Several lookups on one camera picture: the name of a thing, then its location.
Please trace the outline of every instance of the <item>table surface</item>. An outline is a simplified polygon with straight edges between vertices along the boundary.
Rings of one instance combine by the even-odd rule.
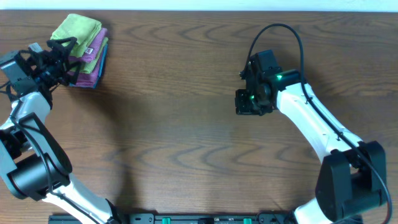
[[[398,14],[2,11],[0,54],[44,46],[73,12],[109,29],[106,70],[95,90],[55,91],[46,126],[73,173],[124,212],[257,213],[314,197],[320,162],[294,124],[278,111],[235,114],[249,46],[275,22],[301,36],[305,74],[323,104],[364,141],[384,146],[387,181],[398,197]],[[266,49],[285,70],[299,68],[287,30],[266,32],[254,52]],[[10,104],[4,95],[0,103],[5,120]],[[45,223],[63,213],[18,200],[4,184],[0,198],[0,223]],[[385,214],[383,207],[364,217],[380,223]]]

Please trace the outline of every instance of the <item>robotic arm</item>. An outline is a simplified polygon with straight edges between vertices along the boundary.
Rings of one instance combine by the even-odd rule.
[[[316,197],[291,214],[255,217],[143,214],[146,222],[134,218],[136,214],[121,215],[111,202],[96,196],[72,174],[67,155],[44,126],[52,108],[51,88],[76,82],[78,69],[73,77],[67,75],[69,69],[80,66],[70,65],[67,59],[75,41],[74,38],[50,40],[47,45],[51,52],[34,51],[37,47],[31,47],[27,60],[21,57],[24,51],[0,58],[0,69],[10,80],[4,93],[12,101],[10,118],[0,127],[0,175],[17,198],[52,203],[82,223],[109,224],[332,223],[381,206],[389,198],[388,191],[383,191],[386,182],[383,148],[377,142],[364,143],[340,124],[319,102],[311,86],[303,82],[303,72],[283,72],[271,50],[253,56],[250,50],[241,73],[246,89],[236,91],[236,113],[264,115],[278,109],[294,122],[322,162]],[[66,42],[70,43],[63,47],[61,44]],[[32,65],[36,65],[35,70],[30,68]],[[17,96],[11,94],[11,86]],[[35,154],[15,163],[14,159],[25,150],[34,150]],[[363,155],[376,172],[364,162]],[[351,174],[350,166],[358,172]],[[67,218],[62,223],[78,223],[77,220]]]

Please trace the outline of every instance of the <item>towel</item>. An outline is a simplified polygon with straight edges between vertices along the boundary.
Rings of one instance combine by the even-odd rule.
[[[98,33],[98,35],[94,38],[90,46],[88,46],[86,52],[83,54],[83,56],[81,56],[81,58],[78,58],[78,60],[86,63],[89,63],[92,60],[94,60],[97,54],[100,53],[101,44],[107,32],[108,30],[106,28],[102,28],[101,31]]]
[[[69,14],[61,25],[52,33],[51,40],[76,37],[77,43],[70,52],[71,56],[81,57],[87,47],[101,30],[101,23],[78,14]]]
[[[108,45],[106,44],[103,51],[100,53],[98,63],[95,65],[93,72],[91,72],[90,74],[80,72],[77,78],[76,85],[71,84],[71,86],[96,88],[98,81],[102,76],[107,51],[108,51]]]
[[[105,37],[104,40],[102,41],[101,46],[99,47],[99,52],[100,53],[97,54],[97,56],[95,57],[94,60],[92,60],[90,63],[84,63],[83,62],[83,65],[80,68],[80,72],[81,73],[90,74],[94,70],[95,65],[97,64],[97,61],[98,61],[98,59],[99,59],[99,57],[101,55],[102,49],[104,48],[104,46],[105,46],[105,44],[107,42],[108,42],[108,38]],[[78,58],[69,58],[69,61],[71,61],[71,62],[76,62],[77,60],[78,60]],[[73,71],[73,72],[76,71],[76,67],[72,68],[71,71]]]

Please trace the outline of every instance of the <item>folded cloth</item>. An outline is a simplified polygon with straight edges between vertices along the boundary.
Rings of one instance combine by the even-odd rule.
[[[98,53],[100,53],[100,47],[102,41],[104,40],[106,33],[108,30],[106,28],[102,28],[98,35],[94,38],[90,46],[88,46],[86,52],[81,56],[81,58],[71,57],[73,59],[78,59],[81,62],[89,63],[95,59]]]
[[[87,47],[101,30],[101,23],[78,14],[69,14],[61,25],[52,33],[50,39],[59,40],[76,37],[77,42],[70,52],[71,56],[81,57]]]
[[[100,53],[97,54],[97,56],[95,57],[94,60],[92,60],[90,63],[84,63],[83,62],[83,64],[81,65],[81,68],[80,68],[80,72],[81,73],[90,74],[94,70],[95,65],[97,64],[97,61],[98,61],[98,59],[99,59],[99,57],[101,55],[102,49],[104,48],[104,46],[105,46],[105,44],[107,42],[108,42],[108,38],[105,37],[104,40],[102,41],[101,46],[99,47],[99,51],[98,52],[100,52]],[[71,62],[76,62],[77,60],[78,60],[78,58],[69,57],[69,61],[71,61]],[[76,67],[72,68],[71,71],[73,71],[73,72],[76,71]]]
[[[95,65],[93,72],[91,72],[90,74],[79,73],[75,86],[85,87],[85,88],[96,88],[98,81],[102,76],[107,51],[108,51],[108,45],[106,44],[103,51],[100,53],[98,63]]]

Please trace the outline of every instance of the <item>purple cloth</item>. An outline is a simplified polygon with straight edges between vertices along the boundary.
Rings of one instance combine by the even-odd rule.
[[[97,54],[99,53],[98,51],[100,50],[102,41],[104,40],[106,33],[108,32],[108,30],[106,28],[102,28],[99,33],[97,34],[97,36],[94,38],[94,40],[92,41],[92,43],[90,44],[90,46],[88,46],[88,48],[93,49],[93,51],[89,54],[89,53],[84,53],[83,56],[81,56],[81,58],[76,58],[74,56],[70,56],[69,59],[71,59],[72,61],[76,61],[79,60],[81,62],[86,62],[89,63],[92,60],[95,59],[95,57],[97,56]]]
[[[102,62],[102,58],[104,57],[104,54],[102,54],[100,52],[100,56],[98,58],[97,64],[94,67],[94,70],[90,73],[81,73],[79,72],[79,76],[77,78],[77,82],[76,82],[76,86],[80,86],[80,87],[94,87],[95,83],[97,82],[98,79],[98,75],[99,75],[99,71],[101,68],[101,62]],[[73,71],[69,71],[68,72],[69,75],[74,75],[75,72]]]

